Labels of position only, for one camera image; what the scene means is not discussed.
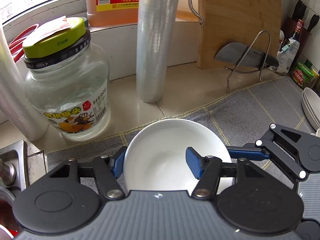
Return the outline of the glass jar with green lid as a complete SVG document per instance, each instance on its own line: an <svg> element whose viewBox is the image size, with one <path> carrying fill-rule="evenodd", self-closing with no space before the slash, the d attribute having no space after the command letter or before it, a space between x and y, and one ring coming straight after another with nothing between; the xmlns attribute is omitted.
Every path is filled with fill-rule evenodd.
<svg viewBox="0 0 320 240"><path fill-rule="evenodd" d="M39 26L22 43L28 102L64 137L95 137L108 123L110 64L80 17Z"/></svg>

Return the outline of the white bowl with pink flowers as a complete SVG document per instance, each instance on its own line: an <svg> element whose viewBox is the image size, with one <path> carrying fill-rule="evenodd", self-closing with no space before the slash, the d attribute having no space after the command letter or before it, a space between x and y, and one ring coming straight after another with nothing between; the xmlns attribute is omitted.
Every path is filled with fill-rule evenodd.
<svg viewBox="0 0 320 240"><path fill-rule="evenodd" d="M123 175L127 191L192 193L198 180L185 160L188 147L202 157L232 161L220 138L202 124L185 119L157 121L138 132L126 150Z"/></svg>

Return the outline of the dark soy sauce bottle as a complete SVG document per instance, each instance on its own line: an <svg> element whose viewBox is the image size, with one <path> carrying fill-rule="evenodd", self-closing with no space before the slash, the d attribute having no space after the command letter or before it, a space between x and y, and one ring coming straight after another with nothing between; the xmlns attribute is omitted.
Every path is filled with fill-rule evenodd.
<svg viewBox="0 0 320 240"><path fill-rule="evenodd" d="M289 55L292 59L294 59L297 55L300 46L300 35L304 27L304 22L302 20L298 20L295 29L288 39L289 41Z"/></svg>

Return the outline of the white plastic seasoning bag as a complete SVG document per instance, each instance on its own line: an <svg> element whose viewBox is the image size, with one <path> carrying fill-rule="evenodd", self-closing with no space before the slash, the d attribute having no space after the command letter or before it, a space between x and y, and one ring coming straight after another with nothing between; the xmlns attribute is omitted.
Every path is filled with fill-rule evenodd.
<svg viewBox="0 0 320 240"><path fill-rule="evenodd" d="M300 43L297 40L290 38L289 43L281 48L277 54L277 60L279 63L279 66L276 68L277 73L287 74L289 72L299 46Z"/></svg>

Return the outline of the santoku kitchen knife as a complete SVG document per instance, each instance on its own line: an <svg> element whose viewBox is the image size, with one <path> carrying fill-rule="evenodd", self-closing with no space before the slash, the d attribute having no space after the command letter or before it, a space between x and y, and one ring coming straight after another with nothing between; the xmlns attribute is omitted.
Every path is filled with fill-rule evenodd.
<svg viewBox="0 0 320 240"><path fill-rule="evenodd" d="M246 48L247 46L243 43L229 43L217 52L214 60L236 65L236 62L240 59ZM249 63L246 65L245 61L240 66L251 67Z"/></svg>

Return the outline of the orange cooking oil jug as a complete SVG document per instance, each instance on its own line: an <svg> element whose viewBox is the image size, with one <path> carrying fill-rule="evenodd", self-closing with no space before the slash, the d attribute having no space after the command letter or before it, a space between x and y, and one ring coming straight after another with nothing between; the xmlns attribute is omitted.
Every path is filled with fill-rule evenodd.
<svg viewBox="0 0 320 240"><path fill-rule="evenodd" d="M92 27L137 23L139 0L86 0Z"/></svg>

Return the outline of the green lid sauce tub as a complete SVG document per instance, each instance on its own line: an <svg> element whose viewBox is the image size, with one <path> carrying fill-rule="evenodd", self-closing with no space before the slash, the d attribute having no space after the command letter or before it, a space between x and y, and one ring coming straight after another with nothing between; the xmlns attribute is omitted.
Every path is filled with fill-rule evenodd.
<svg viewBox="0 0 320 240"><path fill-rule="evenodd" d="M317 72L299 61L296 62L296 65L291 72L292 80L302 89L306 87L312 88L318 77L319 74Z"/></svg>

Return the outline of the bamboo cutting board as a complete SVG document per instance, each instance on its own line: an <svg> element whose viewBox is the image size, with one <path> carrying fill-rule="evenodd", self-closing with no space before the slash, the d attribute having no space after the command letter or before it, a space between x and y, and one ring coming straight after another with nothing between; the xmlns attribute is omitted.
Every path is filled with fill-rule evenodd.
<svg viewBox="0 0 320 240"><path fill-rule="evenodd" d="M198 0L200 26L197 65L202 70L220 68L216 53L240 42L276 56L281 24L281 0Z"/></svg>

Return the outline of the dark red knife block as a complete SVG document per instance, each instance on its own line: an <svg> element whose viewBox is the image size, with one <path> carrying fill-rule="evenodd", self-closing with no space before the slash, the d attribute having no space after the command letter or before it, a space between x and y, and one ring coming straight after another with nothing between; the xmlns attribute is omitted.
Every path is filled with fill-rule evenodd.
<svg viewBox="0 0 320 240"><path fill-rule="evenodd" d="M292 16L286 18L281 29L284 33L285 38L291 37L294 33L297 33L299 35L299 48L294 60L292 61L292 66L297 62L299 56L301 55L302 50L304 49L309 37L311 36L310 32L319 23L319 15L314 14L309 21L307 28L305 28L304 22L302 21L305 11L306 4L299 0L295 5Z"/></svg>

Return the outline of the plastic wrap roll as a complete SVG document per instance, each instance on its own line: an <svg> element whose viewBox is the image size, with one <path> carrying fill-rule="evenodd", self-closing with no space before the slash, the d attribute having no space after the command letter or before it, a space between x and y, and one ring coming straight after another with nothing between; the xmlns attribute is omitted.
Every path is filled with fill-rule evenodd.
<svg viewBox="0 0 320 240"><path fill-rule="evenodd" d="M139 0L136 89L146 103L163 95L178 0Z"/></svg>

